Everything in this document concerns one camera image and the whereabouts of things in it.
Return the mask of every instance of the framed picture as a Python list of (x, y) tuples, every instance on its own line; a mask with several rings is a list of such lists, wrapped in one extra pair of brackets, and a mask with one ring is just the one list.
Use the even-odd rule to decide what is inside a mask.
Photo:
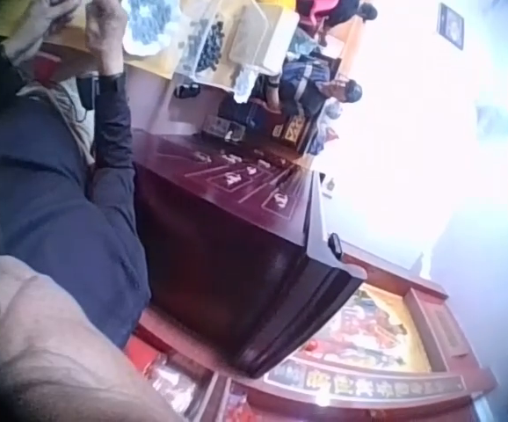
[(463, 49), (465, 20), (463, 16), (443, 3), (439, 4), (438, 33), (460, 50)]

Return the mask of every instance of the yellow table surface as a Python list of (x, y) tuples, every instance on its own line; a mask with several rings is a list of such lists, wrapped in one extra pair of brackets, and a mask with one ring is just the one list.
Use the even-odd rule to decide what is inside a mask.
[[(180, 0), (180, 6), (185, 8), (186, 4), (194, 0)], [(19, 22), (30, 0), (3, 0), (0, 2), (0, 36), (8, 37)], [(81, 51), (88, 51), (84, 39), (85, 12), (83, 5), (76, 11), (73, 22), (61, 33), (49, 38), (46, 42), (65, 47), (72, 47)], [(187, 39), (187, 33), (174, 37), (171, 45), (158, 55), (146, 58), (127, 58), (126, 63), (140, 69), (145, 69), (166, 79), (171, 79), (174, 70), (178, 66), (181, 57), (181, 48), (178, 43)]]

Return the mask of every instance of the wristwatch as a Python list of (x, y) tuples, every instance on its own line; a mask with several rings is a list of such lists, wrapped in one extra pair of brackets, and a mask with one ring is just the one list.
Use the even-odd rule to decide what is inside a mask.
[(98, 78), (98, 95), (103, 92), (125, 91), (125, 72)]

